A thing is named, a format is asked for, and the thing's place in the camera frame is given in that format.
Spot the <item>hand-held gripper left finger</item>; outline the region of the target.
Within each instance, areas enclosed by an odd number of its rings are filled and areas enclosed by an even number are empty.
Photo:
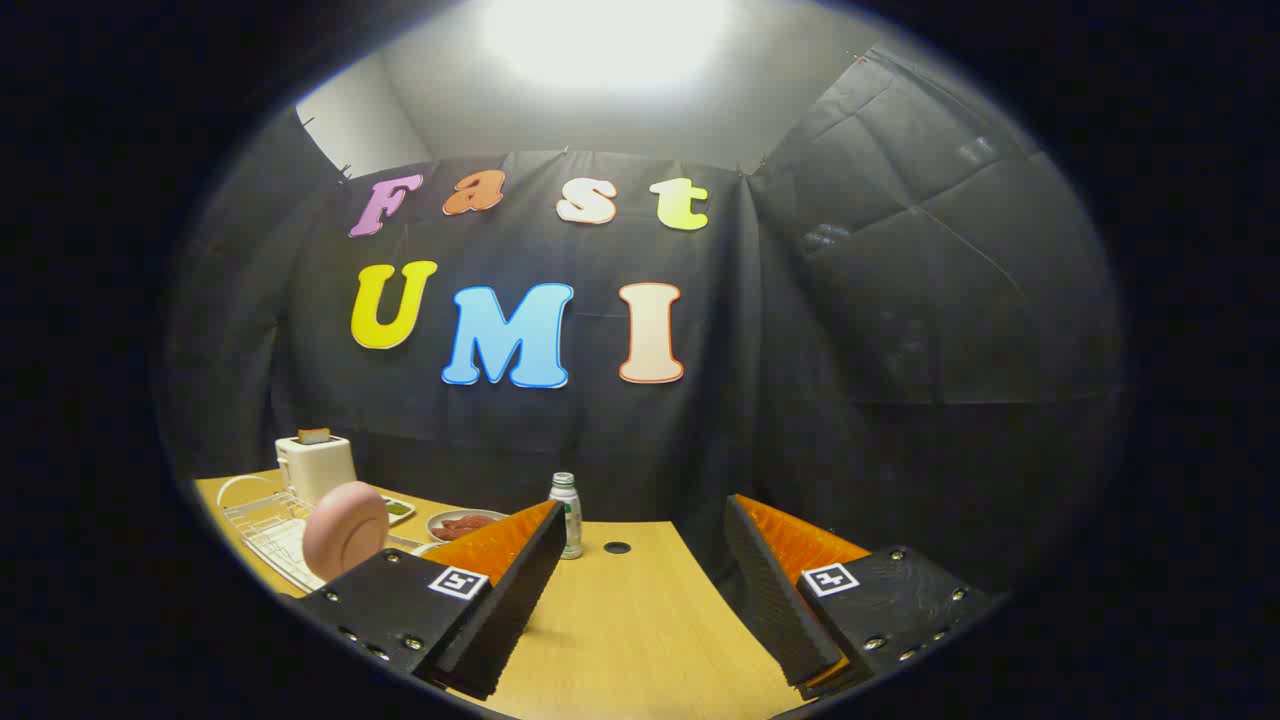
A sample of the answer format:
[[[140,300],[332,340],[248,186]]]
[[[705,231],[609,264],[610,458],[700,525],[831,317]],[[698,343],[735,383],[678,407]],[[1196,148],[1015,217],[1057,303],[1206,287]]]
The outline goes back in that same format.
[[[375,664],[486,700],[561,560],[566,510],[547,500],[420,555],[381,550],[297,609]]]

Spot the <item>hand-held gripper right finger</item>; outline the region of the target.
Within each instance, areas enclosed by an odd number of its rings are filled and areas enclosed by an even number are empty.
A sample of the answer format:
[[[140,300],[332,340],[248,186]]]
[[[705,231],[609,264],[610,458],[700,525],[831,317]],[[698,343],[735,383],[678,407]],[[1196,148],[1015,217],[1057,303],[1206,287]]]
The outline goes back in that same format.
[[[915,664],[1000,602],[913,548],[865,550],[744,495],[724,537],[745,625],[804,700]]]

